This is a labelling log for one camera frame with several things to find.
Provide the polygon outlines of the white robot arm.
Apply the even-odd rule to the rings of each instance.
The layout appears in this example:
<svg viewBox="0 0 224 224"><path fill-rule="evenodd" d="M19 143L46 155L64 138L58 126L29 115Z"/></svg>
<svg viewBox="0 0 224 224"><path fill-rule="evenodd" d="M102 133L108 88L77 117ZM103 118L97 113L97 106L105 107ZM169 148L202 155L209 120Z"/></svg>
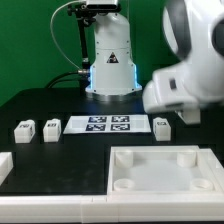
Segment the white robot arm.
<svg viewBox="0 0 224 224"><path fill-rule="evenodd" d="M85 3L96 20L89 96L120 100L142 90L146 113L175 111L187 123L198 123L204 108L224 105L224 0L166 1L163 33L179 62L154 71L144 88L137 82L130 25L118 13L118 1Z"/></svg>

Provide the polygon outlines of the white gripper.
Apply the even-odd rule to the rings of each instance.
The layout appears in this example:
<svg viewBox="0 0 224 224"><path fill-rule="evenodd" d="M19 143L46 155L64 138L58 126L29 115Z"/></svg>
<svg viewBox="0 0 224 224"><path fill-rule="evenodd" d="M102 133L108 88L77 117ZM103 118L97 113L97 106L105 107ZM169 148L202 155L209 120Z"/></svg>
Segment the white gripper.
<svg viewBox="0 0 224 224"><path fill-rule="evenodd" d="M199 124L203 109L223 104L224 62L156 70L143 91L146 113L176 112L186 124Z"/></svg>

